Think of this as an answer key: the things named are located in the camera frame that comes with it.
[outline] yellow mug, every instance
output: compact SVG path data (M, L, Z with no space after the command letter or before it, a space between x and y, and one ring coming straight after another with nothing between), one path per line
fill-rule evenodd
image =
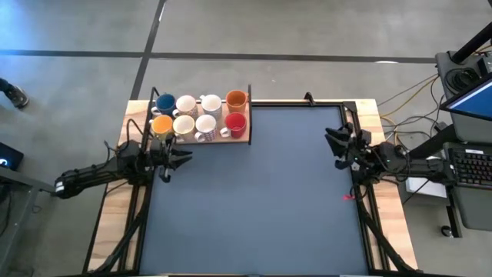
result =
M168 134L172 133L172 117L169 115L159 115L151 119L151 129L154 137L164 141Z

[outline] keyboard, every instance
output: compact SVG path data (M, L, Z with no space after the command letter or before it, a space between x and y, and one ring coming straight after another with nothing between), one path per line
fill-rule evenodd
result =
M492 189L492 148L455 145L447 150L458 186Z

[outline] mug handle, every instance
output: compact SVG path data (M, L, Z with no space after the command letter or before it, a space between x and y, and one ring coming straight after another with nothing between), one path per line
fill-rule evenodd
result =
M228 128L222 128L221 129L221 137L222 138L228 138L231 136L231 130L229 130Z
M204 142L205 141L205 137L204 137L202 132L197 132L196 134L194 134L194 139L196 139L197 142Z
M151 108L151 113L152 115L162 115L161 112L159 111L159 109L157 107L152 107Z
M182 138L179 134L175 134L175 136L176 136L176 142L184 142L185 141L185 139Z

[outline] person's foot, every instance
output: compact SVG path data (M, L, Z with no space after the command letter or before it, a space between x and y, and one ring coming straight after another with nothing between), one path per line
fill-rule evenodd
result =
M16 85L13 85L12 89L8 90L5 94L16 108L24 108L29 103L29 97L25 94L24 90Z

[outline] white mug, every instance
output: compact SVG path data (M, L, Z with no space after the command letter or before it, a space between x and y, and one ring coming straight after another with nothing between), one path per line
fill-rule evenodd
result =
M176 109L172 112L174 117L180 115L190 115L192 118L198 117L197 102L193 96L184 95L176 101Z
M190 115L178 116L172 123L176 142L191 142L194 138L194 119Z
M211 115L200 115L195 126L198 132L194 134L197 142L213 142L217 134L217 120Z
M200 96L201 107L207 115L215 117L219 120L222 117L222 100L216 95Z

